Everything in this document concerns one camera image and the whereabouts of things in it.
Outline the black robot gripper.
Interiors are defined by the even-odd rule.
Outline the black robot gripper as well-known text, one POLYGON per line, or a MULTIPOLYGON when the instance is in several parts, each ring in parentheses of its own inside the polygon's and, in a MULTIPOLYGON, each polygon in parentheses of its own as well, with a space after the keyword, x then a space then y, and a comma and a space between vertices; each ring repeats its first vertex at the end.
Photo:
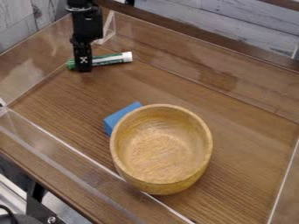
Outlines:
POLYGON ((103 14, 96 0, 67 0, 66 10, 72 17, 75 69, 87 73, 92 69, 90 42, 103 38, 103 14))

